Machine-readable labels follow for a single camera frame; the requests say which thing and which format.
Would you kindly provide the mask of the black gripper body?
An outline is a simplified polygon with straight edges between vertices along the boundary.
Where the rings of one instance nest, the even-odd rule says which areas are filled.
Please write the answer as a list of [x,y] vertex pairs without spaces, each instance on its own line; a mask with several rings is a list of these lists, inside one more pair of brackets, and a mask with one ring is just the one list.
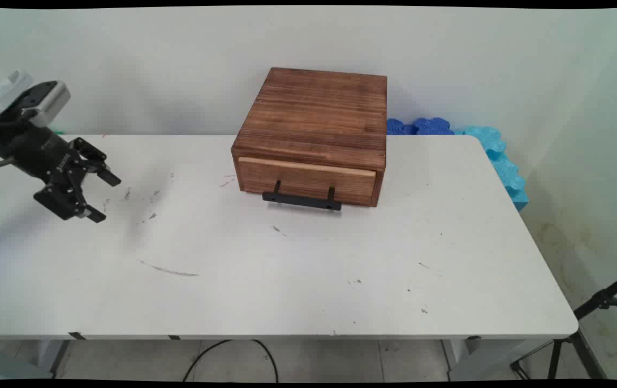
[[69,175],[83,178],[84,172],[71,166],[75,156],[71,141],[29,122],[0,123],[0,168],[14,165],[40,180],[62,180]]

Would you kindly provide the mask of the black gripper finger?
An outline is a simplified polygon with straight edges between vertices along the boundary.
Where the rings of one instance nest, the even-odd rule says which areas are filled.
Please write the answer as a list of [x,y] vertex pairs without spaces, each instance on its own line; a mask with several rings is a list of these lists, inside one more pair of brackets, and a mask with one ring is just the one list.
[[33,199],[60,219],[87,218],[101,223],[106,214],[87,203],[81,182],[50,182],[33,195]]
[[106,153],[103,153],[81,137],[70,142],[70,150],[75,154],[71,162],[74,170],[78,169],[86,174],[95,174],[99,179],[112,187],[121,184],[121,179],[111,172],[109,165],[106,163]]

